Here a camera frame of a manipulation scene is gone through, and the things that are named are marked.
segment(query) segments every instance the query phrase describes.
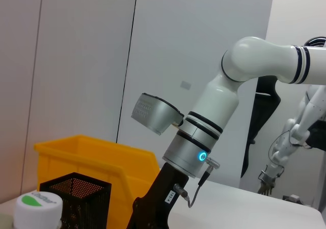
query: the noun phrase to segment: white label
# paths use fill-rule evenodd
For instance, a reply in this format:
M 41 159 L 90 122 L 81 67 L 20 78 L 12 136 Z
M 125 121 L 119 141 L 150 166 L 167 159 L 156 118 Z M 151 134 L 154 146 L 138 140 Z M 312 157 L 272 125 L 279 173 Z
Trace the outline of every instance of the white label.
M 171 190 L 170 193 L 169 193 L 169 195 L 165 199 L 165 202 L 171 203 L 172 199 L 174 198 L 174 195 L 175 195 L 175 192 Z

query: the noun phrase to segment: small sticker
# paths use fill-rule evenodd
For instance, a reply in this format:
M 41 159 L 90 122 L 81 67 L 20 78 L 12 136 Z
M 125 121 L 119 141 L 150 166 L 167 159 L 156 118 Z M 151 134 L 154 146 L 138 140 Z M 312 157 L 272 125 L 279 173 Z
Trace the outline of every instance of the small sticker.
M 169 195 L 165 199 L 165 202 L 171 203 L 172 199 L 174 198 L 174 195 L 175 195 L 175 192 L 171 190 L 170 193 L 169 193 Z
M 181 88 L 186 89 L 186 90 L 190 90 L 191 86 L 192 86 L 191 83 L 188 83 L 186 81 L 182 81 L 181 85 L 180 85 Z

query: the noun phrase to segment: black mesh pencil holder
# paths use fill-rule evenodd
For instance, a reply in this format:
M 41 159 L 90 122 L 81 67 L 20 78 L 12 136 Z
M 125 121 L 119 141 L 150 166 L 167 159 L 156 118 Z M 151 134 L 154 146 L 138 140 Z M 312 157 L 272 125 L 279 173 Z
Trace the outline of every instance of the black mesh pencil holder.
M 106 229 L 111 184 L 79 173 L 41 183 L 63 200 L 62 229 Z

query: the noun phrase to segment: silver metal joint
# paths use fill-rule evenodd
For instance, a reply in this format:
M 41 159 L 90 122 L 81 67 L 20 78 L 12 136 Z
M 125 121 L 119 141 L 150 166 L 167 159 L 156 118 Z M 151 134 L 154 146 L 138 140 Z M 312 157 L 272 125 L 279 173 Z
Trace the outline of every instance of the silver metal joint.
M 182 187 L 180 187 L 179 184 L 174 184 L 173 190 L 183 198 L 188 197 L 188 192 L 184 190 Z
M 220 164 L 215 161 L 214 159 L 208 157 L 205 161 L 209 166 L 213 167 L 214 169 L 218 169 L 220 167 Z

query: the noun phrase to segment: cable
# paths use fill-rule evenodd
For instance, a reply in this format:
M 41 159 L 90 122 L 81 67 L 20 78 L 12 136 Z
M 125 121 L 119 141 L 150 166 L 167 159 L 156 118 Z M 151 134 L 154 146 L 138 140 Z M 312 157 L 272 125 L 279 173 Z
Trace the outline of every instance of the cable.
M 308 92 L 306 91 L 306 96 L 307 96 L 307 98 L 308 98 L 308 102 L 310 101 L 310 97 L 309 97 L 309 95 L 308 95 Z
M 282 172 L 280 173 L 280 174 L 278 174 L 277 175 L 277 177 L 280 177 L 282 174 L 283 174 L 283 172 L 284 172 L 284 170 L 285 170 L 285 168 L 284 168 L 284 166 L 283 165 L 280 165 L 280 164 L 277 164 L 277 163 L 275 163 L 272 159 L 271 159 L 271 157 L 270 157 L 270 150 L 271 150 L 271 147 L 275 144 L 275 142 L 281 137 L 281 136 L 283 136 L 285 133 L 287 133 L 287 132 L 290 132 L 290 131 L 285 131 L 285 132 L 283 132 L 282 134 L 280 134 L 274 141 L 273 141 L 273 143 L 270 145 L 270 147 L 269 147 L 269 150 L 268 150 L 268 158 L 269 158 L 269 160 L 273 163 L 273 164 L 275 164 L 275 165 L 278 165 L 278 166 L 280 166 L 280 167 L 282 167 L 283 168 L 283 170 L 282 170 Z
M 194 203 L 195 203 L 195 201 L 196 201 L 196 197 L 197 197 L 197 194 L 198 194 L 198 192 L 199 192 L 199 189 L 200 189 L 200 186 L 198 186 L 198 188 L 197 188 L 197 190 L 196 190 L 196 192 L 195 192 L 195 195 L 194 195 L 194 199 L 193 199 L 193 201 L 190 203 L 190 200 L 188 200 L 187 202 L 188 202 L 188 207 L 189 208 L 191 208 L 193 205 L 194 205 Z
M 289 135 L 289 143 L 290 143 L 292 146 L 303 147 L 303 148 L 306 149 L 306 150 L 309 150 L 309 149 L 312 149 L 312 148 L 313 148 L 312 146 L 309 146 L 309 145 L 301 145 L 301 144 L 295 144 L 295 143 L 292 143 L 291 140 L 290 140 L 290 135 Z

